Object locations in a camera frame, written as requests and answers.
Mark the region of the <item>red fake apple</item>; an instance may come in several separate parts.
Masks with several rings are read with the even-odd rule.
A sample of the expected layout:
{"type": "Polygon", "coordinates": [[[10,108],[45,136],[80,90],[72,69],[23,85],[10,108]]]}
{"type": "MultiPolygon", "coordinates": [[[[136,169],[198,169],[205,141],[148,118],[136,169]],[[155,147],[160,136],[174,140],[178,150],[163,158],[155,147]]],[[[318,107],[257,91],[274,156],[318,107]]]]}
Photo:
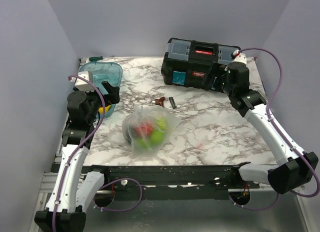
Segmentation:
{"type": "Polygon", "coordinates": [[[153,132],[154,127],[150,122],[141,123],[139,126],[136,126],[134,131],[139,137],[148,137],[153,132]]]}

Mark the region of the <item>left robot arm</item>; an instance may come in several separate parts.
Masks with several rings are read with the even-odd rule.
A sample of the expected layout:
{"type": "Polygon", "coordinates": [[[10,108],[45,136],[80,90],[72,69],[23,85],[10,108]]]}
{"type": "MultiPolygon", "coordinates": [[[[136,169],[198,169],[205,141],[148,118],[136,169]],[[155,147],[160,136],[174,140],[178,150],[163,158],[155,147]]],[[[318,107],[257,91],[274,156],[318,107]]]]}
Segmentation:
{"type": "Polygon", "coordinates": [[[82,232],[86,224],[86,210],[96,192],[107,189],[111,178],[107,169],[92,169],[80,182],[84,161],[99,122],[104,115],[99,111],[103,106],[120,101],[118,86],[102,82],[107,91],[79,86],[67,97],[68,121],[62,133],[61,162],[51,196],[42,211],[37,211],[35,223],[43,232],[82,232]]]}

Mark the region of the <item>yellow fake lemon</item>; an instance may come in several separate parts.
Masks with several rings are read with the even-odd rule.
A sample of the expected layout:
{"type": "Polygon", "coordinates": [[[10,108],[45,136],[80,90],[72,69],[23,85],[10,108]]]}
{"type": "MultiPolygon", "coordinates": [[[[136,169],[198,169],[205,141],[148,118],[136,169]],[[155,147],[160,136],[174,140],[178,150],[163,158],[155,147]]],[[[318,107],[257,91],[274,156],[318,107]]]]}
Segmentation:
{"type": "Polygon", "coordinates": [[[103,112],[104,112],[104,113],[107,113],[110,108],[111,108],[111,105],[106,106],[106,107],[100,107],[99,110],[98,110],[98,112],[99,112],[100,115],[102,115],[103,112]]]}

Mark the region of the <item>translucent plastic bag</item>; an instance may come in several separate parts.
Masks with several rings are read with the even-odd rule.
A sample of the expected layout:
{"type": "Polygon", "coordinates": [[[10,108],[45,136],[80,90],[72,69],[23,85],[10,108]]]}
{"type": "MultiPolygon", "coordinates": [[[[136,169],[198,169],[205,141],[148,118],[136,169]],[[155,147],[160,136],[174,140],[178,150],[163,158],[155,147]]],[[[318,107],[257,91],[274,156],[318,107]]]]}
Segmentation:
{"type": "Polygon", "coordinates": [[[122,121],[122,134],[135,156],[151,156],[169,140],[180,122],[161,106],[137,106],[122,121]]]}

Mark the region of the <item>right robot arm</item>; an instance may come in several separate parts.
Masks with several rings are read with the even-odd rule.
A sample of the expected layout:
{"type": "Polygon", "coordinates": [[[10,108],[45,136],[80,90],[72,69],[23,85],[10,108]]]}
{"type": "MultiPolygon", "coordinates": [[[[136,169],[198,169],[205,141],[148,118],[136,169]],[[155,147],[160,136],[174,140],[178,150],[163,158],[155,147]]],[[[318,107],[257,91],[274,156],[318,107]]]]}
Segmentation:
{"type": "Polygon", "coordinates": [[[228,96],[232,107],[261,135],[276,161],[275,166],[240,163],[233,167],[230,183],[241,188],[252,181],[270,185],[281,195],[293,192],[314,178],[319,159],[314,152],[306,153],[272,117],[263,96],[250,89],[249,77],[246,64],[232,62],[225,72],[212,65],[203,78],[205,86],[213,86],[228,96]]]}

